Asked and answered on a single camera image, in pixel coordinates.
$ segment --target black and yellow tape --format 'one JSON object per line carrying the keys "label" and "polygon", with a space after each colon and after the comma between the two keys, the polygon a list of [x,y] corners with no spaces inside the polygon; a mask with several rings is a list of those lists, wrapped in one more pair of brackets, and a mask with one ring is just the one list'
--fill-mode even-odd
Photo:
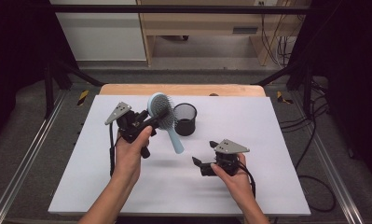
{"label": "black and yellow tape", "polygon": [[289,104],[291,105],[293,103],[292,100],[284,100],[284,98],[282,97],[282,93],[280,91],[278,91],[278,102],[279,103],[286,103],[286,104]]}
{"label": "black and yellow tape", "polygon": [[89,91],[83,91],[83,92],[81,92],[80,98],[78,98],[77,105],[83,105],[84,104],[84,101],[87,98],[88,92]]}

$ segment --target black cup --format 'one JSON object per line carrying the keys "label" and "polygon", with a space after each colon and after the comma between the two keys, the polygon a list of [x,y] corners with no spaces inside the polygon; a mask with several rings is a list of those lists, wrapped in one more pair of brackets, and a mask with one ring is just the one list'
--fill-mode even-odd
{"label": "black cup", "polygon": [[174,117],[177,119],[177,124],[174,127],[176,132],[182,136],[189,136],[195,132],[195,117],[197,109],[195,106],[187,103],[182,103],[174,107]]}

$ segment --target white table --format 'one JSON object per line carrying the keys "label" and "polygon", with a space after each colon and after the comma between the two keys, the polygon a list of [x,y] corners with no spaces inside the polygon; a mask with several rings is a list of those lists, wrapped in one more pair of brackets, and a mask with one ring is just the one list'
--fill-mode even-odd
{"label": "white table", "polygon": [[[98,95],[63,174],[50,213],[79,215],[88,211],[109,181],[109,130],[105,120],[120,102],[136,112],[149,96]],[[224,183],[201,176],[191,157],[214,161],[209,141],[224,138],[251,149],[247,167],[256,182],[256,199],[267,216],[310,215],[296,171],[268,97],[172,96],[175,104],[198,109],[196,131],[181,136],[183,154],[175,154],[169,136],[158,130],[150,139],[150,158],[121,214],[128,216],[240,216]]]}

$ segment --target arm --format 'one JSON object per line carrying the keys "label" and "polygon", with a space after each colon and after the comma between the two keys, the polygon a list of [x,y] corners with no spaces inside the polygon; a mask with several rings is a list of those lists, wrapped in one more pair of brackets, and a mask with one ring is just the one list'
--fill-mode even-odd
{"label": "arm", "polygon": [[146,127],[129,144],[119,139],[116,144],[116,168],[101,195],[79,223],[114,223],[140,176],[141,148],[148,145],[152,128]]}
{"label": "arm", "polygon": [[[246,165],[243,154],[238,154],[238,158],[241,163]],[[232,198],[242,210],[247,223],[269,223],[255,200],[249,176],[243,170],[240,169],[234,176],[230,176],[216,164],[212,163],[212,169],[226,184]]]}

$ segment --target light blue hairbrush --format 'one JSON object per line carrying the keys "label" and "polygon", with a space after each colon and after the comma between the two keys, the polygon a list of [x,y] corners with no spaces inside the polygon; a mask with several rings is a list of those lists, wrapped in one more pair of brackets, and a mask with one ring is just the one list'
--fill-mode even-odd
{"label": "light blue hairbrush", "polygon": [[148,99],[147,110],[151,117],[160,114],[163,110],[168,110],[167,115],[164,118],[160,119],[158,122],[159,129],[168,132],[168,135],[170,136],[172,141],[174,151],[177,154],[182,153],[185,149],[180,142],[179,136],[174,131],[176,118],[173,114],[171,99],[162,92],[154,93],[150,97],[150,99]]}

